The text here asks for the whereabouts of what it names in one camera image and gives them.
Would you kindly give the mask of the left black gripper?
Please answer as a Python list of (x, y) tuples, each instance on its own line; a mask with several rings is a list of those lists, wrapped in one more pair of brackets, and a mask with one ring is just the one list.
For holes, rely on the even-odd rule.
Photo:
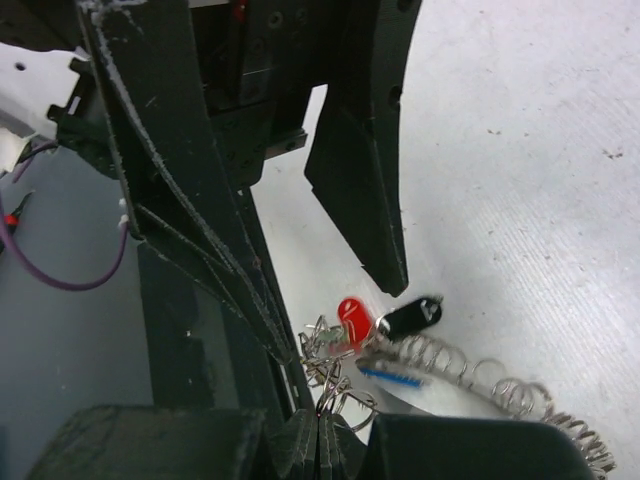
[[(345, 1), (304, 174), (380, 290), (409, 284), (401, 96), (418, 1)], [(161, 406), (308, 409), (253, 197), (305, 144), (327, 1), (80, 1), (139, 266)]]

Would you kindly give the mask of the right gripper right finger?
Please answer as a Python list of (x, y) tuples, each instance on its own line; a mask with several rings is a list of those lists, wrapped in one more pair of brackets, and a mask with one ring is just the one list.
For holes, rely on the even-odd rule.
[(605, 479), (552, 426), (383, 414), (362, 443), (337, 414), (319, 418), (321, 479)]

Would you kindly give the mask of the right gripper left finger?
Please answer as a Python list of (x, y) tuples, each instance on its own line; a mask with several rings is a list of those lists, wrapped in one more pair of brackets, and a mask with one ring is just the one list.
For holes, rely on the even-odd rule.
[(300, 410), (276, 432), (263, 409), (104, 405), (75, 413), (30, 479), (313, 479), (317, 423)]

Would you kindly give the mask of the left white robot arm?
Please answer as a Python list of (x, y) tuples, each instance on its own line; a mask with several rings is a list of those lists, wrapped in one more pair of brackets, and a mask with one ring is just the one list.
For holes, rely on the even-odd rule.
[(251, 187), (308, 147), (363, 269), (408, 286), (400, 98), (416, 1), (5, 1), (1, 120), (117, 180), (139, 243), (154, 402), (286, 401), (302, 382)]

